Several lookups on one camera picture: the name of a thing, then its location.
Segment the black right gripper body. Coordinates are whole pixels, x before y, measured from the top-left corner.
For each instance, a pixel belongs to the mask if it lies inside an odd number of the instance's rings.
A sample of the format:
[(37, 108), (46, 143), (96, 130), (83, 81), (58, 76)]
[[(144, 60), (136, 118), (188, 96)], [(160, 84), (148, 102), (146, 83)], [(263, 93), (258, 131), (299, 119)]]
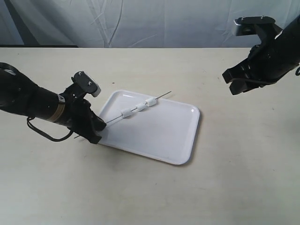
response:
[(226, 83), (249, 79), (273, 84), (300, 64), (299, 23), (291, 23), (280, 32), (275, 24), (255, 28), (261, 44), (253, 47), (246, 59), (222, 74)]

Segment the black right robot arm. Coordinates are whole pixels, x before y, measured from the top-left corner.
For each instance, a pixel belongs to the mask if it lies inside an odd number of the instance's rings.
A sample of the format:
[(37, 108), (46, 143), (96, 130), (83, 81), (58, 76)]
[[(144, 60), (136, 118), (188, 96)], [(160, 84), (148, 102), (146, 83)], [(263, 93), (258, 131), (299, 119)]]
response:
[(291, 70), (300, 74), (300, 18), (284, 29), (268, 16), (240, 17), (234, 20), (235, 36), (257, 35), (248, 56), (223, 74), (233, 95), (278, 82)]

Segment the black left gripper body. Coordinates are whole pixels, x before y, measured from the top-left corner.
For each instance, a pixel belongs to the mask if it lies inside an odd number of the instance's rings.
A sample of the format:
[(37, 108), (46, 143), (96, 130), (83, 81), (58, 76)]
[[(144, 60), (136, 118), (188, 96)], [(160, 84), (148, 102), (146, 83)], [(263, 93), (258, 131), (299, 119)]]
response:
[(67, 127), (79, 135), (81, 130), (90, 127), (91, 104), (84, 97), (77, 97), (73, 91), (74, 87), (74, 84), (71, 84), (65, 89), (62, 96), (66, 99)]

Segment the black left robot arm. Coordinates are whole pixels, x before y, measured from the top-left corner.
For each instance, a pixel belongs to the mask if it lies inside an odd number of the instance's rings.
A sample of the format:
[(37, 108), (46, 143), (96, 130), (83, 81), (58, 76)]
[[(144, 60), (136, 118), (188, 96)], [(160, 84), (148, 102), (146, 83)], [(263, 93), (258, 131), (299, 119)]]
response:
[[(84, 97), (97, 97), (100, 86), (84, 71), (75, 73), (72, 84), (64, 92), (57, 94), (38, 86), (17, 68), (2, 62), (0, 64), (0, 109), (25, 116), (27, 126), (52, 142), (62, 142), (73, 133), (87, 139), (92, 144), (101, 140), (99, 132), (106, 123), (92, 110)], [(54, 138), (35, 127), (35, 118), (46, 120), (68, 128), (69, 133), (62, 138)]]

